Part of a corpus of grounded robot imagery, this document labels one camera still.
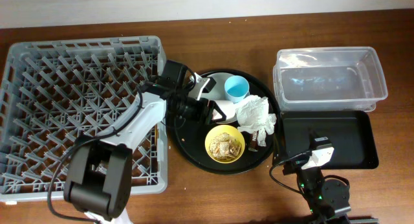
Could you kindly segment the pink plastic cup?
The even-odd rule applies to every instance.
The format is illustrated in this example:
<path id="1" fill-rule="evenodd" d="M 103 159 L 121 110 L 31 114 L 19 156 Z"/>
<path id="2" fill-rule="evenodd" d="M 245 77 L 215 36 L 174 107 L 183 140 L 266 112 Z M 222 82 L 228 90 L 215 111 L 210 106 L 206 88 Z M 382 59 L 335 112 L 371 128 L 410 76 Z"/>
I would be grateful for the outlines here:
<path id="1" fill-rule="evenodd" d="M 237 120 L 236 107 L 232 101 L 214 100 L 213 102 L 224 112 L 224 121 L 217 122 L 218 124 L 229 124 Z"/>

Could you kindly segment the yellow bowl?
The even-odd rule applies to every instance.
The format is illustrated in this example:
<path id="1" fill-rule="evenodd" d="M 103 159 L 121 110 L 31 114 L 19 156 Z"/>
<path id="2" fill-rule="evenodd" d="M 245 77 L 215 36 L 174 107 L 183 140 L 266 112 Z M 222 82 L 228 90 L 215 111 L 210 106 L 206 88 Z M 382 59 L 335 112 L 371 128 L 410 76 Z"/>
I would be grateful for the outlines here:
<path id="1" fill-rule="evenodd" d="M 230 125 L 219 125 L 211 129 L 204 145 L 207 154 L 216 162 L 229 164 L 236 162 L 245 151 L 242 133 Z"/>

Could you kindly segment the white paper napkin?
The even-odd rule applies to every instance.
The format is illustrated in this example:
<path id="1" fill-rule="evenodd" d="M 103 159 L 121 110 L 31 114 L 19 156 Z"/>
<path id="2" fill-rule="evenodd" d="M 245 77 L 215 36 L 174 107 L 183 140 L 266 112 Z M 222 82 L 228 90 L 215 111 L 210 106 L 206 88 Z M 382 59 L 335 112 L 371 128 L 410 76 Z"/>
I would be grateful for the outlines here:
<path id="1" fill-rule="evenodd" d="M 269 113 L 269 101 L 257 95 L 249 95 L 235 104 L 236 118 L 240 132 L 249 134 L 257 133 L 257 144 L 266 146 L 267 135 L 274 134 L 277 117 L 275 113 Z"/>

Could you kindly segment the brown snack wrapper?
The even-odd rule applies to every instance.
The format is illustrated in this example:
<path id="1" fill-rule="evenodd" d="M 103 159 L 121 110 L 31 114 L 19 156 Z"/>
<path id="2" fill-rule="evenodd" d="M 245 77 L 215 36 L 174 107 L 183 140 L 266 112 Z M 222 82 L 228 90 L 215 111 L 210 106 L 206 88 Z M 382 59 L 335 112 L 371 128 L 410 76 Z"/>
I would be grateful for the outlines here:
<path id="1" fill-rule="evenodd" d="M 251 134 L 250 136 L 250 142 L 248 144 L 248 150 L 249 151 L 253 151 L 253 152 L 257 152 L 258 149 L 258 143 L 257 143 L 257 136 L 258 136 L 258 132 L 255 131 Z"/>

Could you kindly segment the wooden chopstick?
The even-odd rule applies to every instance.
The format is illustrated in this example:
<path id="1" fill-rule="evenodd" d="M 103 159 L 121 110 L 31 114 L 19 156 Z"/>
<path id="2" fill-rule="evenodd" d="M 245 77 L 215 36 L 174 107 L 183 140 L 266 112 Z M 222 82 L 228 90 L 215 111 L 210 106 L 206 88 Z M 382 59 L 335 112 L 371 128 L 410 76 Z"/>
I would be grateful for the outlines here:
<path id="1" fill-rule="evenodd" d="M 154 150 L 158 150 L 158 125 L 154 127 Z"/>

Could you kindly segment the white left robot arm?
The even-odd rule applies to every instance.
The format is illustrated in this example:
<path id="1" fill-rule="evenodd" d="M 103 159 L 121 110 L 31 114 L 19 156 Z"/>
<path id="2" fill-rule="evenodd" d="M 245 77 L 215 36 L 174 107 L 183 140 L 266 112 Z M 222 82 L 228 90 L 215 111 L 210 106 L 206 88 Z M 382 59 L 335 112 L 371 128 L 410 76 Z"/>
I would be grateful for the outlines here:
<path id="1" fill-rule="evenodd" d="M 107 129 L 95 137 L 82 135 L 74 143 L 63 197 L 86 215 L 84 221 L 130 223 L 126 205 L 131 194 L 133 152 L 166 113 L 203 124 L 226 119 L 214 100 L 139 93 Z"/>

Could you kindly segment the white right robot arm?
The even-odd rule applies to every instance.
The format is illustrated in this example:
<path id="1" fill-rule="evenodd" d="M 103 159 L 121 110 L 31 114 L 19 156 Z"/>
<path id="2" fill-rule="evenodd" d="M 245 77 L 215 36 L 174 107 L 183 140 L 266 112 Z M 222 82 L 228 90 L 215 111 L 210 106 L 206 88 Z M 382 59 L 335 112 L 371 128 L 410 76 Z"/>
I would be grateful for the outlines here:
<path id="1" fill-rule="evenodd" d="M 309 131 L 309 148 L 284 163 L 283 174 L 296 174 L 299 193 L 306 200 L 311 215 L 310 224 L 349 223 L 349 181 L 337 175 L 324 176 L 321 167 L 333 156 L 334 147 L 327 137 Z"/>

